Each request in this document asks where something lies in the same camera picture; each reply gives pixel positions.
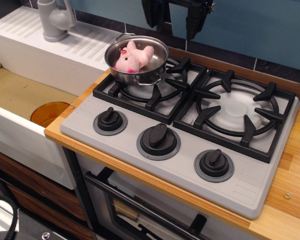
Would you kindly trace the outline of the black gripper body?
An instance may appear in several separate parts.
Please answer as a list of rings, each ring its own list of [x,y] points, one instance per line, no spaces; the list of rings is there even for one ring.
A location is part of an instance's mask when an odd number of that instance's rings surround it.
[[[169,0],[168,2],[187,8],[191,15],[207,15],[215,10],[213,0]]]

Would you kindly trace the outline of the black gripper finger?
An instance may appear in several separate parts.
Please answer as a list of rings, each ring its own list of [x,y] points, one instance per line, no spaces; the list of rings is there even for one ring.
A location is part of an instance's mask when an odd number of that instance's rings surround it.
[[[206,6],[190,6],[186,17],[186,39],[192,40],[199,33],[208,14]]]
[[[141,4],[148,26],[161,28],[165,22],[167,2],[165,0],[142,0]]]

